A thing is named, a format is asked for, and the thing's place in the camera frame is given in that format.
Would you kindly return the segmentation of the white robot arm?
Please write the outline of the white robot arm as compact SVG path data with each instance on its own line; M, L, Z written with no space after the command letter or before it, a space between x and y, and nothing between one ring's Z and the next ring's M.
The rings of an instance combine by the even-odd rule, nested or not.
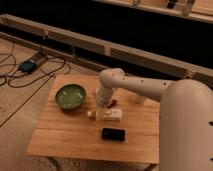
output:
M131 77L120 68L105 69L98 79L99 106L118 88L160 103L159 171L213 171L213 90L206 84Z

